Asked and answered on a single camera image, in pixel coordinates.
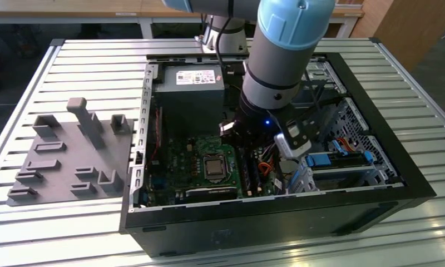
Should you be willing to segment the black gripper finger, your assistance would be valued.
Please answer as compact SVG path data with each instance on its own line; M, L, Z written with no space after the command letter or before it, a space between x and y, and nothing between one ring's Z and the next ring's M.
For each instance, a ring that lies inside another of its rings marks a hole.
M222 144L239 145L239 135L235 131L234 121L222 121L218 124L219 139Z

